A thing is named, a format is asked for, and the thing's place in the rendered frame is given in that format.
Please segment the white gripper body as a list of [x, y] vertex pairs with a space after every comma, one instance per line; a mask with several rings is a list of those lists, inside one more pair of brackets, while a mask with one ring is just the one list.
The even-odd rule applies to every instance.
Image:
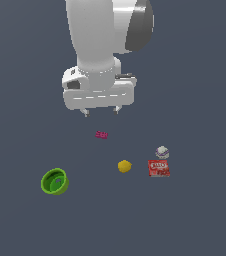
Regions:
[[89, 75], [77, 66], [67, 69], [62, 77], [63, 99], [70, 110], [131, 105], [137, 79], [132, 73], [121, 73], [121, 61], [114, 58], [115, 82], [109, 89], [92, 89]]

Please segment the yellow lemon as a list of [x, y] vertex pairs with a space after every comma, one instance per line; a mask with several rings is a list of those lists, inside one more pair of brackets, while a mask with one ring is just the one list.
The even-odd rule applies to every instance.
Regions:
[[131, 169], [132, 164], [127, 160], [122, 160], [118, 163], [118, 170], [121, 173], [126, 173]]

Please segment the white purple ball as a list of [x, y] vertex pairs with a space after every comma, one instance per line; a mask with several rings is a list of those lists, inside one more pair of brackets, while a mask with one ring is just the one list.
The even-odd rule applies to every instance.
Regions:
[[165, 146], [160, 146], [156, 149], [155, 154], [159, 159], [167, 159], [169, 157], [169, 150]]

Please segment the red gelatin box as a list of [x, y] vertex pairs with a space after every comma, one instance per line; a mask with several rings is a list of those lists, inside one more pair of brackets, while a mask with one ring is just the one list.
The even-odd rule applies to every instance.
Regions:
[[166, 160], [149, 160], [148, 169], [150, 177], [169, 177], [170, 171]]

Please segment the green cup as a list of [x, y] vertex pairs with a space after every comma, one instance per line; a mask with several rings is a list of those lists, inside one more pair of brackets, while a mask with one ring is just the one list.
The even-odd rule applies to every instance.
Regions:
[[48, 171], [41, 179], [41, 189], [49, 195], [61, 195], [69, 186], [66, 172], [61, 168]]

